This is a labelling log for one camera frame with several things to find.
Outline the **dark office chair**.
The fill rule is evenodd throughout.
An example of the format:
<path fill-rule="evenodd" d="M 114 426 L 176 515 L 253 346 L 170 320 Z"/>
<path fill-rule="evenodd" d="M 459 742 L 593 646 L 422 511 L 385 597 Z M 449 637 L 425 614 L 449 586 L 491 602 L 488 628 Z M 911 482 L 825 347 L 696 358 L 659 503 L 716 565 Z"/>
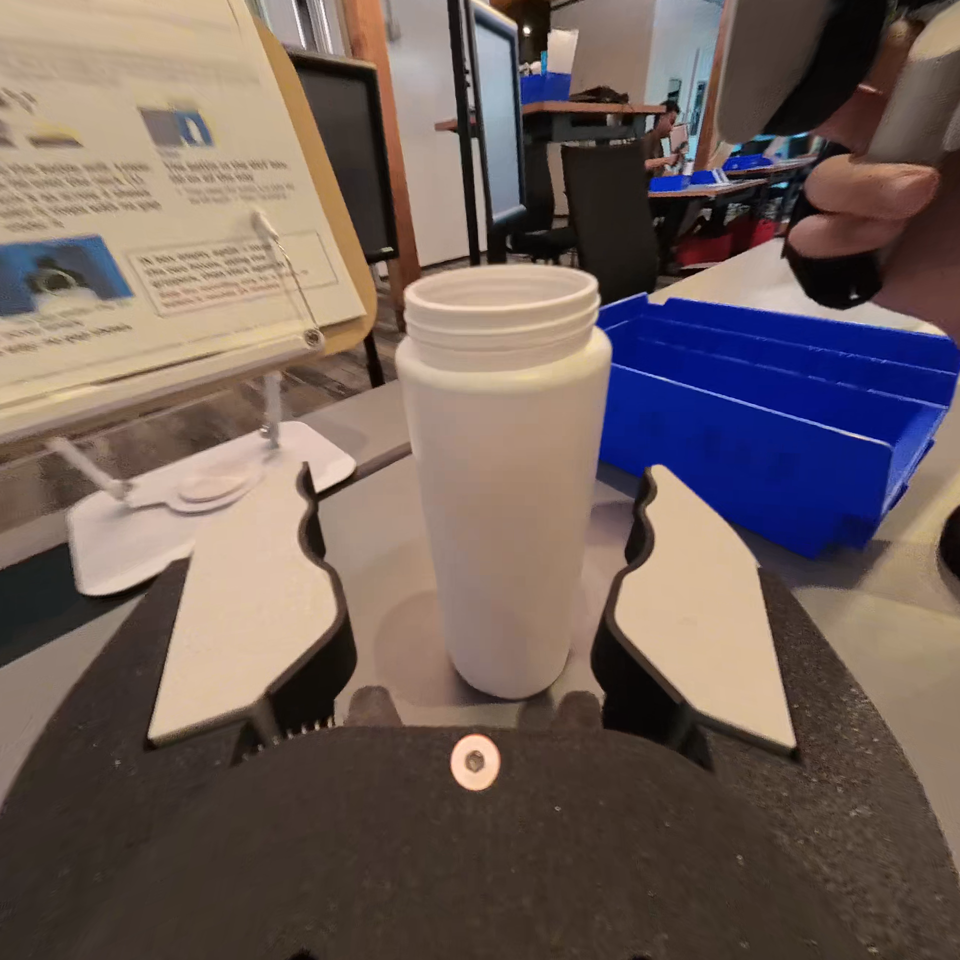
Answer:
<path fill-rule="evenodd" d="M 509 234 L 515 255 L 558 265 L 566 254 L 575 254 L 577 236 L 569 225 L 554 225 L 556 199 L 549 169 L 546 142 L 524 147 L 524 214 Z"/>

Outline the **black high-back chair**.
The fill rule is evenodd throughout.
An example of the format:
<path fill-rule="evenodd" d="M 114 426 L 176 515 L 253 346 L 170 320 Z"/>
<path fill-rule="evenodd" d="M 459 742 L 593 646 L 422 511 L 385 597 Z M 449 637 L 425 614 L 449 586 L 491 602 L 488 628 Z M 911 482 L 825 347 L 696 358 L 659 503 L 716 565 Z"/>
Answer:
<path fill-rule="evenodd" d="M 560 163 L 578 260 L 602 305 L 653 293 L 660 258 L 642 146 L 563 145 Z"/>

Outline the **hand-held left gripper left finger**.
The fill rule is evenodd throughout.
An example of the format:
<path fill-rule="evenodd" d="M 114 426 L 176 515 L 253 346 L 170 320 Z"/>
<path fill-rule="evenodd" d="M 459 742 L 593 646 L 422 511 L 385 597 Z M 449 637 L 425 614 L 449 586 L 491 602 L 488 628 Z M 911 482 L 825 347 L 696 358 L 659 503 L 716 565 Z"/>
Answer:
<path fill-rule="evenodd" d="M 239 723 L 271 745 L 328 726 L 355 667 L 309 465 L 282 462 L 197 536 L 147 738 L 161 748 Z"/>

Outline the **white plastic bottle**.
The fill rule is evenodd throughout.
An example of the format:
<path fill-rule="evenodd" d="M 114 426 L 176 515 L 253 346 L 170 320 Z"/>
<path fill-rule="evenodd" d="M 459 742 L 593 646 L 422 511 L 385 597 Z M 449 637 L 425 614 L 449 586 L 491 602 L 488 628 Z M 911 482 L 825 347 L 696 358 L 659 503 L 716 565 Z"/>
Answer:
<path fill-rule="evenodd" d="M 514 263 L 405 292 L 396 366 L 452 665 L 519 701 L 572 643 L 613 349 L 596 277 Z"/>

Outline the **black framed sign stand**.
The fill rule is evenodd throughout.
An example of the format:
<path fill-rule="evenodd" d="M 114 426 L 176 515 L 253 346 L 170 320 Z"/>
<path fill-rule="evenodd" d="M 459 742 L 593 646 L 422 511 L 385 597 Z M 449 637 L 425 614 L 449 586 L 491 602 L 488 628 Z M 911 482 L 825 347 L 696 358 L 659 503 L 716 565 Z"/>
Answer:
<path fill-rule="evenodd" d="M 500 265 L 526 214 L 519 27 L 486 2 L 446 9 L 469 262 Z"/>

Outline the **printed instruction sheet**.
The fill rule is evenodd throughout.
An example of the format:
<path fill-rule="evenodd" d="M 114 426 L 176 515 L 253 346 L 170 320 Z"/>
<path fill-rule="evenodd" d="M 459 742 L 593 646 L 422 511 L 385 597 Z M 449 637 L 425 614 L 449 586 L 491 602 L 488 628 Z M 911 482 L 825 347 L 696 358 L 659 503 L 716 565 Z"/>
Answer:
<path fill-rule="evenodd" d="M 358 321 L 247 2 L 2 2 L 2 403 Z"/>

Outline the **wooden standing desk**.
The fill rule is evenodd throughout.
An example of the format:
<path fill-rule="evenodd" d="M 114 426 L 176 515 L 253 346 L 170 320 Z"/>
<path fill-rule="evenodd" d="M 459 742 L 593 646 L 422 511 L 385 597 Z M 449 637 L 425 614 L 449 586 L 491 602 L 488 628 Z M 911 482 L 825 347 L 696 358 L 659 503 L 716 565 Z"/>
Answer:
<path fill-rule="evenodd" d="M 612 143 L 640 139 L 660 103 L 548 101 L 520 108 L 519 142 Z"/>

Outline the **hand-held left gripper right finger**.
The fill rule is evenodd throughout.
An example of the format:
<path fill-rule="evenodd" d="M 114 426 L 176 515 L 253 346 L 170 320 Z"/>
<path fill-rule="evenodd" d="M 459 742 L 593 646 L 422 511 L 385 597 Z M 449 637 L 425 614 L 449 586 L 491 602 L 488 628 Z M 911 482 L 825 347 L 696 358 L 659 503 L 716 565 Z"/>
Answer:
<path fill-rule="evenodd" d="M 791 756 L 760 565 L 670 469 L 646 470 L 591 648 L 605 725 L 683 750 L 708 729 Z"/>

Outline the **person's right hand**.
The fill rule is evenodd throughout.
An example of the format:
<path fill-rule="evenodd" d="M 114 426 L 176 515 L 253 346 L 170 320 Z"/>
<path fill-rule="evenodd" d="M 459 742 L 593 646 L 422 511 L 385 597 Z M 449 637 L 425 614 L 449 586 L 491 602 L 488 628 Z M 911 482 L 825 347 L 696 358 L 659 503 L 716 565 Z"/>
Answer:
<path fill-rule="evenodd" d="M 820 162 L 785 254 L 805 294 L 829 265 L 863 267 L 844 306 L 870 301 L 959 340 L 958 153 L 937 167 L 867 159 L 893 85 L 874 73 L 817 133 L 846 152 Z"/>

